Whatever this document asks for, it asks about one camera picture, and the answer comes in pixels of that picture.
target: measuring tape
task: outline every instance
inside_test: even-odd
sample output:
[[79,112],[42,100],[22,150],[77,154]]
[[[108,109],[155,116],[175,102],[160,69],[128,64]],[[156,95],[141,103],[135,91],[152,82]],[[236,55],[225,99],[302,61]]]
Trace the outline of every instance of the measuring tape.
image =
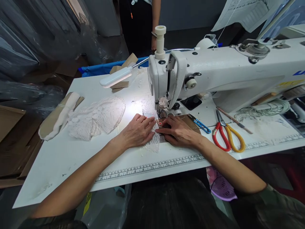
[[[282,139],[280,142],[290,142],[293,140],[298,140],[303,138],[300,134],[295,134],[295,135],[290,135]],[[255,143],[249,143],[246,144],[246,150],[249,149],[256,149],[264,146],[268,146],[268,143],[265,142],[255,142]],[[229,154],[236,153],[233,150],[228,152]],[[131,177],[131,176],[137,176],[140,174],[145,174],[145,173],[150,173],[150,172],[155,172],[159,170],[164,170],[164,169],[169,169],[173,167],[178,167],[178,166],[184,166],[187,164],[191,163],[198,163],[198,162],[203,162],[206,161],[207,159],[202,156],[202,154],[192,154],[192,155],[187,155],[183,157],[176,157],[164,161],[157,161],[157,162],[152,162],[152,163],[147,163],[143,165],[138,165],[138,166],[133,166],[133,167],[128,167],[128,168],[123,168],[123,169],[118,169],[118,170],[113,170],[109,172],[102,172],[97,180],[95,181],[95,184],[99,184],[101,182],[107,182],[107,181],[112,181],[112,180],[117,180],[121,178],[126,178],[126,177]]]

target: purple basket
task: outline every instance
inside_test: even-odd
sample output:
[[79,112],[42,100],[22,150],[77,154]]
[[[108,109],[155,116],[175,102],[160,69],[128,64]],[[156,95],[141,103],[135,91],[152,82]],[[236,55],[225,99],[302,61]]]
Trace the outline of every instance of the purple basket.
[[223,201],[237,199],[232,185],[212,166],[207,167],[210,178],[214,177],[211,185],[211,192]]

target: green sleeve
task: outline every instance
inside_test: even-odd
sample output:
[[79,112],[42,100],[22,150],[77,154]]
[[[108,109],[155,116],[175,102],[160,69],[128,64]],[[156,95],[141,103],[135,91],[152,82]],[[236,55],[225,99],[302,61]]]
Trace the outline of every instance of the green sleeve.
[[236,195],[230,205],[241,228],[305,228],[305,206],[270,185],[256,194]]

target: yellow-handled scissors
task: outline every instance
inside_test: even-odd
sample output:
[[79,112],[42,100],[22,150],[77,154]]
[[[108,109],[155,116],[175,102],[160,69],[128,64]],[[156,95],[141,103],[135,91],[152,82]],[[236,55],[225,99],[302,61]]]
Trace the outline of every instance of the yellow-handled scissors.
[[[218,118],[218,123],[215,127],[215,129],[213,130],[212,132],[212,137],[213,137],[213,141],[215,143],[215,145],[217,145],[219,148],[221,148],[222,150],[228,152],[231,150],[231,148],[237,152],[237,153],[241,153],[243,151],[245,151],[246,149],[246,144],[245,144],[245,141],[244,139],[241,137],[241,135],[236,131],[234,130],[232,127],[230,127],[229,125],[227,125],[224,120],[222,119],[221,117],[221,114],[219,112],[219,110],[216,109],[216,113],[217,113],[217,118]],[[222,127],[225,127],[226,131],[227,131],[227,134],[228,134],[228,138],[229,140],[226,138],[225,136],[225,133],[223,132],[223,128]],[[225,141],[226,143],[226,146],[227,148],[223,148],[217,141],[216,139],[216,133],[217,131],[220,131],[220,135],[222,136],[223,140]],[[234,142],[233,142],[233,138],[232,138],[232,134],[231,132],[233,132],[233,134],[236,135],[236,137],[239,139],[239,141],[241,142],[241,148],[240,149],[237,149],[235,146],[234,146]]]

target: hand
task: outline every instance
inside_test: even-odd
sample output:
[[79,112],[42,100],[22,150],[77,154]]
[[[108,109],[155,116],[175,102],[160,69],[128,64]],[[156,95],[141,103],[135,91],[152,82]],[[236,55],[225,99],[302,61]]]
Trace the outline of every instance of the hand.
[[155,51],[157,50],[157,38],[152,35],[152,54],[155,54]]
[[177,116],[169,116],[162,122],[162,126],[165,124],[172,128],[157,129],[156,132],[164,134],[165,140],[174,146],[194,148],[203,138]]
[[136,114],[130,123],[116,137],[125,150],[143,146],[152,140],[155,132],[151,132],[156,124],[154,117],[147,118],[144,115]]

